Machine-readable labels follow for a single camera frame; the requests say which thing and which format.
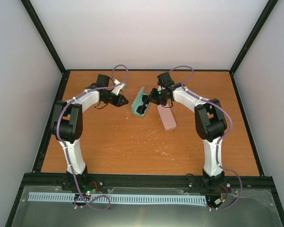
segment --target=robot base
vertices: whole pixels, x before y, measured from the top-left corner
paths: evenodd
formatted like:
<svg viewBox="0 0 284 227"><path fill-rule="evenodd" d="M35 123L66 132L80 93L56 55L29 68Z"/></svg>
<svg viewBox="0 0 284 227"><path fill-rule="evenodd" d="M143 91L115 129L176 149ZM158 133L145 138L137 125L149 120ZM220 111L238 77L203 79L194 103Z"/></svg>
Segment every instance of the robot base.
<svg viewBox="0 0 284 227"><path fill-rule="evenodd" d="M80 189L84 190L84 186L88 185L89 183L87 166L85 166L84 171L81 174L77 174L76 177ZM66 172L65 184L63 185L62 189L71 190L72 188L76 188L74 177L71 173Z"/></svg>
<svg viewBox="0 0 284 227"><path fill-rule="evenodd" d="M225 174L222 171L219 175L209 176L203 169L203 178L204 187L206 190L211 191L216 188L224 180Z"/></svg>

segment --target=black frame rail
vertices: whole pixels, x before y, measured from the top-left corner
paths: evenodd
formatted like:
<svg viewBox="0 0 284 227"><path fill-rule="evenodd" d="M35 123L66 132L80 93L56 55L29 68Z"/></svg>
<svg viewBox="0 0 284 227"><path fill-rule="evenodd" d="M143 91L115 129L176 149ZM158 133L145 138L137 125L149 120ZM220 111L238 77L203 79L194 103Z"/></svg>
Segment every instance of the black frame rail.
<svg viewBox="0 0 284 227"><path fill-rule="evenodd" d="M115 187L128 187L128 188L172 188L183 190L184 192L199 193L205 196L219 196L219 192L208 192L203 187L202 176L172 176L172 175L100 175L88 174L89 181L95 181L98 189L103 193L108 193L108 189ZM284 226L284 210L282 208L275 183L272 177L256 177L256 176L243 176L241 177L243 188L245 189L266 189L270 190L276 208L278 210L280 220ZM239 180L236 176L226 176L225 182L231 185L231 188L236 189L240 187ZM76 187L70 188L66 184L66 174L46 174L46 173L29 173L25 174L20 185L20 189L16 196L14 205L9 215L6 227L12 226L18 204L25 186L62 186L63 190L77 192Z"/></svg>
<svg viewBox="0 0 284 227"><path fill-rule="evenodd" d="M43 42L45 43L48 51L50 52L51 56L53 57L53 60L55 61L57 67L59 68L60 72L63 74L65 73L66 69L62 64L62 61L60 60L60 57L57 53L57 51L55 50L52 41L50 40L46 30L44 29L39 16L37 15L32 3L30 2L30 0L21 0L24 8L26 9L28 15L30 16L30 18L32 19L32 22L34 23L37 31L39 32L39 35L41 36L41 38L43 39Z"/></svg>
<svg viewBox="0 0 284 227"><path fill-rule="evenodd" d="M237 71L238 67L240 66L245 55L247 54L248 50L250 49L251 45L253 44L254 40L256 39L257 35L259 34L260 30L262 29L263 25L265 24L266 20L268 19L270 13L273 11L277 2L278 2L278 0L268 0L268 2L265 5L260 17L258 18L255 26L251 30L247 40L245 41L241 51L239 52L235 62L233 63L233 65L230 69L232 76Z"/></svg>

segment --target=wooden tabletop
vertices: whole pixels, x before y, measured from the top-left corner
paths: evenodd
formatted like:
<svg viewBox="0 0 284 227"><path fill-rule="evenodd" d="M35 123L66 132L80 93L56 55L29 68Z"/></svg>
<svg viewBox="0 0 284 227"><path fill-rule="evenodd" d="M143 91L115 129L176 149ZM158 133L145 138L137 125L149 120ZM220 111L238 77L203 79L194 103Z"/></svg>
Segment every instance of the wooden tabletop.
<svg viewBox="0 0 284 227"><path fill-rule="evenodd" d="M194 113L182 104L174 103L171 111L177 122L172 131L165 131L157 106L151 104L145 117L131 112L131 104L142 86L150 93L157 87L160 71L131 71L127 89L122 94L129 104L108 105L97 110L93 106L84 112L80 146L89 173L97 174L154 174L201 175L204 167L203 142L195 131ZM95 82L98 74L110 71L72 71L63 96L71 99ZM115 72L121 81L125 71ZM171 76L181 82L190 72L176 71ZM239 104L228 72L196 72L186 86L209 99L217 98L233 119L233 131L222 143L222 164L240 175L259 175L244 126ZM51 137L42 172L65 172L63 150Z"/></svg>

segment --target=white cable tray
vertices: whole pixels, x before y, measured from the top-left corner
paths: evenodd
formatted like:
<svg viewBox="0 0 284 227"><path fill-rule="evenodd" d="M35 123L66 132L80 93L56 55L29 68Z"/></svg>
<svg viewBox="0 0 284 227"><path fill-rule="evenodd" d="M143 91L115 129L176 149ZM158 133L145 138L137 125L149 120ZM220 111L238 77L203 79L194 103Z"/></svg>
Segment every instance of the white cable tray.
<svg viewBox="0 0 284 227"><path fill-rule="evenodd" d="M30 192L28 201L43 201L43 202L74 202L79 194L75 193L50 193L50 192ZM101 194L92 194L87 201ZM205 206L206 199L203 195L129 195L129 194L106 194L111 204L132 204L132 205L147 205L147 204L174 204L174 205L197 205ZM108 203L107 199L100 197L93 203Z"/></svg>

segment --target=white wall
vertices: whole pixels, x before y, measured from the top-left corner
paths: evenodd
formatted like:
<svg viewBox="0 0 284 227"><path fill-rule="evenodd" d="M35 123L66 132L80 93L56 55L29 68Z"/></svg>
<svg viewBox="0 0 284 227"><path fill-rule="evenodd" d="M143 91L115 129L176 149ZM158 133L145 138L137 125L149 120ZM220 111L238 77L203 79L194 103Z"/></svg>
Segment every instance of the white wall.
<svg viewBox="0 0 284 227"><path fill-rule="evenodd" d="M284 208L284 1L279 1L235 74L266 175Z"/></svg>
<svg viewBox="0 0 284 227"><path fill-rule="evenodd" d="M0 227L31 172L60 77L20 0L0 0Z"/></svg>
<svg viewBox="0 0 284 227"><path fill-rule="evenodd" d="M267 0L32 0L67 69L230 69Z"/></svg>

